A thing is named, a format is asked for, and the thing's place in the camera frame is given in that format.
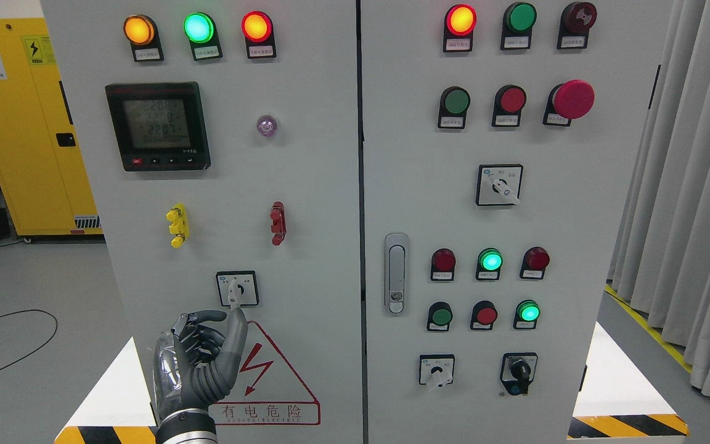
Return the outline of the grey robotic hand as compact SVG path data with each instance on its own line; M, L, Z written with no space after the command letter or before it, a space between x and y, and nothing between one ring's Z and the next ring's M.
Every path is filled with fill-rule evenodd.
M180 314L156 340L154 407L160 422L225 399L239 375L248 323L239 307Z

